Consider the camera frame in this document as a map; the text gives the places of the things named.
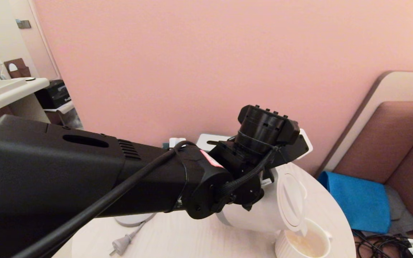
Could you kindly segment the white ribbed mug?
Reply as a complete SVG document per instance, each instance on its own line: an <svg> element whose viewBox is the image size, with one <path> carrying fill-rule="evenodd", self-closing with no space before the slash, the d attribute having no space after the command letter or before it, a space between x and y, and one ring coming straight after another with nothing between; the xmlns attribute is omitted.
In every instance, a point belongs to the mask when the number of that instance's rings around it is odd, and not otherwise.
<svg viewBox="0 0 413 258"><path fill-rule="evenodd" d="M305 219L305 236L282 230L276 239L277 258L327 258L331 253L333 236L311 219Z"/></svg>

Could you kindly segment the grey-blue tissue box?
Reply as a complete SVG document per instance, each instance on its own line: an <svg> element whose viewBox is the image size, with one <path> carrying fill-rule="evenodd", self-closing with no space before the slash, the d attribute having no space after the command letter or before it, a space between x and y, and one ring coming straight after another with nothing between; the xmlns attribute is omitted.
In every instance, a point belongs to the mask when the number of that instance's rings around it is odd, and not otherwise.
<svg viewBox="0 0 413 258"><path fill-rule="evenodd" d="M219 142L226 142L228 140L234 139L236 136L224 136L218 134L200 134L196 142L196 146L205 152L210 152L213 150Z"/></svg>

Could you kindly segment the blue cloth bag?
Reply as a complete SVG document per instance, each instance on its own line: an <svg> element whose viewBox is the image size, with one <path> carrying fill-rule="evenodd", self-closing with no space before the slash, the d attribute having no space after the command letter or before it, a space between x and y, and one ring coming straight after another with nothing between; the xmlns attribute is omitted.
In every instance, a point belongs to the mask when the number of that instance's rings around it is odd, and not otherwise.
<svg viewBox="0 0 413 258"><path fill-rule="evenodd" d="M351 229L388 233L390 204L383 184L328 171L317 180L338 203Z"/></svg>

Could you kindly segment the beige wall panel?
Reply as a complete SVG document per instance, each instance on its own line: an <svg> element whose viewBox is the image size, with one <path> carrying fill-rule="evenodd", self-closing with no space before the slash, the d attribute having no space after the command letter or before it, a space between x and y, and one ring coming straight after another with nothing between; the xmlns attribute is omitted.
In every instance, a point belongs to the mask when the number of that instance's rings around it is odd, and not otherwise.
<svg viewBox="0 0 413 258"><path fill-rule="evenodd" d="M314 177L337 166L377 107L387 101L413 101L413 72L386 71L377 77Z"/></svg>

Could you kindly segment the brown tissue holder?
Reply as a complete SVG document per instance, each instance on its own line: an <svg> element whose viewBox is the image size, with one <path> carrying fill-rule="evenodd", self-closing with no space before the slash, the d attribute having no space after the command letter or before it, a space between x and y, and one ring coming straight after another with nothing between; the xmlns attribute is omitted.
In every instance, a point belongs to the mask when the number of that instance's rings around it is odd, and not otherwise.
<svg viewBox="0 0 413 258"><path fill-rule="evenodd" d="M31 77L29 67L25 65L22 58L3 62L11 78L28 78Z"/></svg>

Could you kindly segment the beige sink pedestal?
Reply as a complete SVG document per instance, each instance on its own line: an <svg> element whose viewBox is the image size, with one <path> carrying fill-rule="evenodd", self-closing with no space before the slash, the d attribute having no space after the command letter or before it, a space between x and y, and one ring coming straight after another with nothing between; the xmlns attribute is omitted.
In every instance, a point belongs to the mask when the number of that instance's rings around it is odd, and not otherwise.
<svg viewBox="0 0 413 258"><path fill-rule="evenodd" d="M50 120L35 94L27 95L9 105L13 115L50 124Z"/></svg>

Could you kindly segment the brown upholstered sofa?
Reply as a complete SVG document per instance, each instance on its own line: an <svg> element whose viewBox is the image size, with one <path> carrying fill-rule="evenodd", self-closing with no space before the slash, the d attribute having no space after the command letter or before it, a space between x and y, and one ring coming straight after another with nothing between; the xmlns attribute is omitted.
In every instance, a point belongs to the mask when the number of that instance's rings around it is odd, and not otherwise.
<svg viewBox="0 0 413 258"><path fill-rule="evenodd" d="M391 186L413 215L413 101L380 104L331 172Z"/></svg>

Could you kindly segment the grey cloth bag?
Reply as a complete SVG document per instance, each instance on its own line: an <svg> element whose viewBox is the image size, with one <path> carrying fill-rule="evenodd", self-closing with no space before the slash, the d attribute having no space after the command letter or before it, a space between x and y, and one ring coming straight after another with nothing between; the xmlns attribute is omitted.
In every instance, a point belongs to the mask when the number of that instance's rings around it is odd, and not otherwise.
<svg viewBox="0 0 413 258"><path fill-rule="evenodd" d="M407 209L399 193L391 186L385 185L390 208L390 228L388 235L403 234L413 231L413 215Z"/></svg>

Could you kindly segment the black box appliance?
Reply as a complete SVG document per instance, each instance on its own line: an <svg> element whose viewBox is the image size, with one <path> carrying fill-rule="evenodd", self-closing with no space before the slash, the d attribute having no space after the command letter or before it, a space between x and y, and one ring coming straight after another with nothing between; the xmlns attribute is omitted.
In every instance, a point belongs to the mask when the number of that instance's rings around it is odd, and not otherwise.
<svg viewBox="0 0 413 258"><path fill-rule="evenodd" d="M48 87L35 93L43 109L57 109L71 101L71 97L63 80L52 80Z"/></svg>

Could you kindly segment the white luggage rack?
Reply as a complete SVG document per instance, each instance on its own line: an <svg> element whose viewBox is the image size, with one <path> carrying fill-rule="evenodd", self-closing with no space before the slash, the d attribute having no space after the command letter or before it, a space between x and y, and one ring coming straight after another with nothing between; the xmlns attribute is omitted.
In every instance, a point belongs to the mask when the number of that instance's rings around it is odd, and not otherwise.
<svg viewBox="0 0 413 258"><path fill-rule="evenodd" d="M69 127L72 129L84 129L73 101L69 101L56 109L44 109L44 112L52 124Z"/></svg>

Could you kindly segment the white electric kettle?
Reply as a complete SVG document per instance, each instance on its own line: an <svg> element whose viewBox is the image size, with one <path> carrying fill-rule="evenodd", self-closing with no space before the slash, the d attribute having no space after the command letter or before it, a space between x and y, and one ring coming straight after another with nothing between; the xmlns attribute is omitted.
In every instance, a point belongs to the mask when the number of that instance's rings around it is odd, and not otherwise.
<svg viewBox="0 0 413 258"><path fill-rule="evenodd" d="M287 163L271 169L273 183L262 185L264 197L250 211L241 205L226 205L216 216L228 226L258 232L290 230L305 236L305 201L308 191L298 172L299 167Z"/></svg>

